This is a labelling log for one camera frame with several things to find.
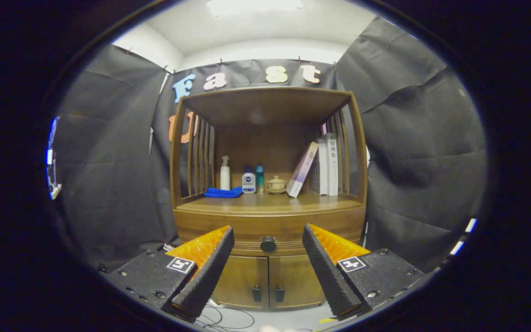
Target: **spray bottle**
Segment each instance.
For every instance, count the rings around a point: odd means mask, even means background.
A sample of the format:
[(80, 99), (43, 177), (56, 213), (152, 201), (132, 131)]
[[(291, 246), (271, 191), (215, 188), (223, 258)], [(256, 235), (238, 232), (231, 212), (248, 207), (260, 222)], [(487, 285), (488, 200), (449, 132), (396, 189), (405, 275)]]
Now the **spray bottle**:
[(221, 166), (221, 190), (230, 190), (230, 168), (228, 166), (228, 156), (223, 156)]

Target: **black curtain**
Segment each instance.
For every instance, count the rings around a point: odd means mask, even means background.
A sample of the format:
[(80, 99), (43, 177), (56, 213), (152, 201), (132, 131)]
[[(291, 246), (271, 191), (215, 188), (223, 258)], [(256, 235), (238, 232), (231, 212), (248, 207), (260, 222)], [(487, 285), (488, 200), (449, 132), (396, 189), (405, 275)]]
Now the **black curtain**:
[(371, 155), (366, 247), (389, 248), (431, 271), (483, 201), (478, 112), (444, 61), (380, 18), (339, 59), (337, 73), (356, 95)]
[(118, 267), (164, 243), (151, 189), (149, 127), (166, 73), (108, 46), (59, 107), (54, 149), (68, 229), (92, 264)]
[[(286, 69), (288, 80), (284, 83), (269, 83), (266, 80), (266, 69), (273, 65), (281, 65)], [(316, 78), (320, 82), (315, 84), (304, 80), (301, 65), (314, 65), (320, 74)], [(342, 90), (341, 84), (337, 80), (337, 73), (333, 65), (311, 61), (297, 61), (292, 59), (248, 59), (242, 61), (227, 62), (214, 65), (203, 65), (192, 69), (187, 69), (168, 76), (157, 103), (157, 109), (153, 119), (153, 143), (150, 157), (153, 169), (153, 189), (156, 197), (157, 211), (163, 225), (166, 225), (168, 241), (177, 239), (177, 231), (173, 222), (173, 212), (171, 210), (171, 188), (169, 181), (169, 156), (171, 153), (171, 143), (169, 141), (169, 117), (175, 115), (177, 104), (174, 102), (176, 95), (172, 88), (173, 84), (179, 82), (190, 74), (196, 75), (192, 80), (192, 87), (189, 89), (190, 96), (206, 93), (202, 87), (205, 79), (215, 73), (224, 73), (227, 84), (212, 91), (236, 88), (250, 88), (259, 86), (305, 86), (311, 88)], [(188, 127), (188, 118), (184, 122), (184, 128)], [(188, 144), (182, 145), (181, 170), (187, 169)], [(187, 191), (187, 176), (182, 174), (183, 194)]]

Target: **wooden letter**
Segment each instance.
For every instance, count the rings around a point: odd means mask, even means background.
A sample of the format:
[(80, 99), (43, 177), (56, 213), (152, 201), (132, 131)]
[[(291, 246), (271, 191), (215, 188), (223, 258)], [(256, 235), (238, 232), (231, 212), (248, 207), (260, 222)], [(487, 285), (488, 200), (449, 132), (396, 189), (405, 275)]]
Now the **wooden letter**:
[(303, 69), (303, 78), (305, 81), (315, 84), (321, 82), (320, 79), (314, 77), (315, 74), (320, 74), (321, 71), (317, 70), (313, 65), (301, 65), (301, 68)]
[(283, 83), (288, 80), (288, 75), (285, 74), (286, 68), (281, 65), (272, 65), (271, 67), (267, 67), (265, 71), (267, 74), (265, 79), (270, 83)]
[(225, 80), (225, 73), (216, 73), (206, 78), (206, 83), (202, 87), (204, 90), (212, 90), (214, 88), (222, 88), (227, 84)]
[[(192, 116), (194, 116), (194, 112), (188, 113), (189, 118), (189, 125), (188, 125), (188, 132), (186, 134), (182, 135), (181, 143), (185, 144), (190, 141), (190, 132), (192, 131)], [(171, 136), (173, 136), (173, 122), (175, 122), (175, 115), (171, 115), (169, 117), (169, 141), (171, 142)], [(198, 131), (198, 122), (196, 122), (196, 125), (194, 126), (194, 135), (196, 135), (196, 132)]]
[(192, 88), (192, 80), (194, 78), (196, 78), (195, 74), (187, 75), (183, 80), (176, 82), (172, 86), (173, 90), (175, 90), (175, 103), (179, 103), (181, 97), (190, 95), (188, 90)]

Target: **white wall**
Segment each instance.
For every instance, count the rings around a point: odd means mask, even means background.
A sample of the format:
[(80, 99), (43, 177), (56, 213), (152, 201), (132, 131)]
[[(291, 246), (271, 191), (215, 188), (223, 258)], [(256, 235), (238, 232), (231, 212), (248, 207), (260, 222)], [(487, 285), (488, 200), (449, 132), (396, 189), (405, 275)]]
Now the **white wall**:
[(240, 59), (301, 59), (337, 62), (349, 45), (307, 39), (261, 39), (235, 42), (188, 55), (177, 70)]
[(183, 61), (183, 54), (150, 25), (144, 23), (120, 36), (112, 44), (146, 58), (168, 70), (177, 69)]

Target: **ceiling light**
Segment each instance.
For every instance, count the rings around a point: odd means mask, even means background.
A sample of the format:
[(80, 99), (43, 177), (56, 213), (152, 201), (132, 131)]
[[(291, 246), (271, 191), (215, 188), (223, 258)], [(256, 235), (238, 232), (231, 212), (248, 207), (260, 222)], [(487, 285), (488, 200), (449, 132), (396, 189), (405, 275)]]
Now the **ceiling light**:
[(250, 9), (302, 8), (302, 0), (209, 0), (206, 5), (216, 17)]

